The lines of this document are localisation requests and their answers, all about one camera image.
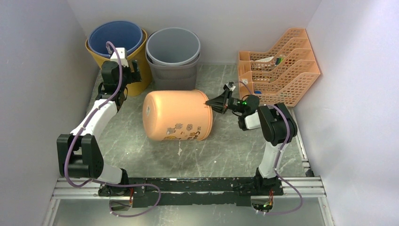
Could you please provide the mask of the orange plastic bin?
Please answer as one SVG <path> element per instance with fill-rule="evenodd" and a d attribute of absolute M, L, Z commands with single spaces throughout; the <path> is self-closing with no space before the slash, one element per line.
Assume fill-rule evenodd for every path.
<path fill-rule="evenodd" d="M 146 95 L 143 125 L 154 141 L 204 140 L 213 126 L 212 108 L 200 90 L 162 90 Z"/>

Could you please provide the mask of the grey mesh waste basket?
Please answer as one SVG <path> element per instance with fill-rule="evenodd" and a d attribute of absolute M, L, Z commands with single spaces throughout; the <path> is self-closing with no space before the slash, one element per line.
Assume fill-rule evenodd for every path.
<path fill-rule="evenodd" d="M 156 65 L 146 54 L 155 88 L 157 90 L 194 90 L 198 73 L 198 62 L 200 54 L 185 65 L 164 66 Z"/>

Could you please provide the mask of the grey smooth plastic bin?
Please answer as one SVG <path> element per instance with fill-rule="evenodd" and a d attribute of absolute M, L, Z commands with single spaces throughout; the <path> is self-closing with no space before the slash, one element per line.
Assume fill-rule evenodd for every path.
<path fill-rule="evenodd" d="M 146 44 L 146 54 L 156 65 L 181 66 L 200 54 L 199 37 L 190 30 L 169 27 L 151 34 Z"/>

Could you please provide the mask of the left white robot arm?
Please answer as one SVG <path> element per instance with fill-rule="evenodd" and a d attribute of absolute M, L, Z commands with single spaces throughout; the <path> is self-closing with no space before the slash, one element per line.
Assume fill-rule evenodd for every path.
<path fill-rule="evenodd" d="M 87 182 L 111 184 L 111 189 L 119 196 L 130 190 L 127 173 L 104 163 L 97 138 L 106 125 L 120 110 L 126 100 L 127 85 L 141 82 L 141 74 L 136 61 L 126 66 L 117 61 L 105 61 L 102 64 L 103 81 L 98 86 L 94 105 L 81 124 L 69 134 L 61 134 L 56 141 L 60 174 L 73 187 L 72 178 L 85 178 Z"/>

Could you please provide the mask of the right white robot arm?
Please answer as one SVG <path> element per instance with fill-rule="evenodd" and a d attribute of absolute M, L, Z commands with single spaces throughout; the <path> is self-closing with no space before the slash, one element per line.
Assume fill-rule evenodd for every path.
<path fill-rule="evenodd" d="M 205 104 L 220 114 L 231 110 L 238 117 L 241 130 L 261 129 L 266 141 L 263 158 L 253 181 L 237 188 L 243 190 L 253 187 L 258 194 L 265 195 L 272 186 L 279 186 L 280 158 L 286 145 L 297 135 L 297 125 L 286 105 L 261 105 L 259 97 L 253 94 L 242 99 L 234 98 L 232 92 L 227 89 L 218 97 L 207 100 Z"/>

